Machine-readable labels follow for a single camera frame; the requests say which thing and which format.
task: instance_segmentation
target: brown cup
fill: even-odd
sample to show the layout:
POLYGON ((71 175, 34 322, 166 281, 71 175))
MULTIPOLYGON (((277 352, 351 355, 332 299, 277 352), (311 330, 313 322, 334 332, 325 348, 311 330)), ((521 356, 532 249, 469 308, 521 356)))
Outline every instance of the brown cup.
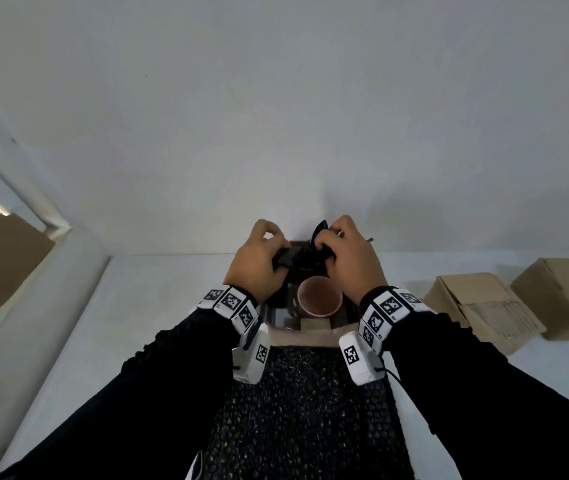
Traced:
POLYGON ((301 317, 329 318, 342 306, 342 291, 325 276, 312 276, 298 287, 296 301, 301 317))

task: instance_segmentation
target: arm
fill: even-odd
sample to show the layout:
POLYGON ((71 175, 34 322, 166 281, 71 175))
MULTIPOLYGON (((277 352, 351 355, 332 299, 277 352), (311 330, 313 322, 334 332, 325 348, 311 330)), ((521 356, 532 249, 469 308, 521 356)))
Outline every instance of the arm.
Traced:
MULTIPOLYGON (((258 221, 224 284, 255 306, 280 288, 286 269, 272 258, 289 243, 258 221), (272 239, 265 239, 272 233, 272 239)), ((125 363, 120 373, 0 479, 184 478, 209 441, 233 380, 240 334, 214 310, 197 308, 125 363)))
MULTIPOLYGON (((329 276, 364 313, 392 287, 350 217, 332 230, 316 244, 335 252, 329 276)), ((509 364, 470 328, 445 314, 411 312, 393 324, 382 349, 391 352, 405 391, 463 477, 569 469, 569 400, 509 364)))

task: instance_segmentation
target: person's right hand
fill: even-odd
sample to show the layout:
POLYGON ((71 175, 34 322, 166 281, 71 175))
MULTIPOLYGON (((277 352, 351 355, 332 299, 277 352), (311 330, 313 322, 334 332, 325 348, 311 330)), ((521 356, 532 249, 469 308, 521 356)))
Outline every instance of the person's right hand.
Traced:
POLYGON ((326 261, 328 277, 356 305, 360 305, 364 295, 372 289, 387 285, 373 246, 358 232, 350 216, 342 216, 330 230, 320 231, 315 245, 320 249, 322 244, 336 255, 326 261))

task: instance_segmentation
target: person's left hand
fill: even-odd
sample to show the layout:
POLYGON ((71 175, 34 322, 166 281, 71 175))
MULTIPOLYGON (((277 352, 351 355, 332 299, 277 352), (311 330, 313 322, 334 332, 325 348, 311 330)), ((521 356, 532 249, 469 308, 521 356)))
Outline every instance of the person's left hand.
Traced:
POLYGON ((258 220, 247 242, 236 252, 223 285, 244 288, 258 303, 263 303, 285 282, 289 270, 279 267, 274 272, 272 260, 278 250, 290 247, 291 243, 277 225, 258 220), (266 239, 266 233, 273 234, 273 237, 266 239))

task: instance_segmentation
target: qr code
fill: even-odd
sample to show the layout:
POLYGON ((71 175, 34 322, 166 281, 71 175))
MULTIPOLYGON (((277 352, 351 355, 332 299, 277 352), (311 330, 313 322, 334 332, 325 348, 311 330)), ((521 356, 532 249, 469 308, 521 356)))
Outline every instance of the qr code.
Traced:
POLYGON ((382 309, 387 312, 387 315, 389 316, 394 314, 399 308, 403 308, 403 306, 400 304, 400 301, 393 297, 383 301, 380 306, 382 306, 382 309))
POLYGON ((231 293, 227 293, 223 298, 223 300, 221 301, 221 303, 227 308, 235 310, 238 307, 238 305, 241 304, 241 299, 238 298, 237 296, 233 296, 231 293))
POLYGON ((367 327, 364 327, 364 331, 362 332, 362 338, 366 343, 369 344, 369 347, 373 347, 373 333, 367 327))
POLYGON ((220 298, 221 294, 223 294, 222 290, 211 290, 211 291, 209 291, 209 293, 207 293, 207 296, 205 296, 205 299, 215 300, 215 299, 220 298))
POLYGON ((249 307, 248 306, 244 306, 240 312, 238 312, 238 316, 241 318, 242 320, 242 324, 246 327, 249 326, 249 324, 251 323, 251 321, 253 320, 253 316, 251 315, 251 312, 249 311, 249 307))
POLYGON ((360 360, 360 357, 358 357, 358 352, 355 351, 354 346, 350 346, 344 349, 344 357, 346 358, 346 363, 349 365, 360 360))
POLYGON ((376 312, 373 312, 369 317, 369 320, 367 320, 366 322, 373 331, 378 333, 380 331, 380 327, 382 326, 383 318, 380 315, 378 315, 376 312))
POLYGON ((258 362, 264 363, 267 359, 267 348, 263 344, 258 344, 258 353, 256 354, 256 360, 258 362))
POLYGON ((400 296, 407 300, 408 303, 422 303, 418 298, 411 293, 400 293, 400 296))

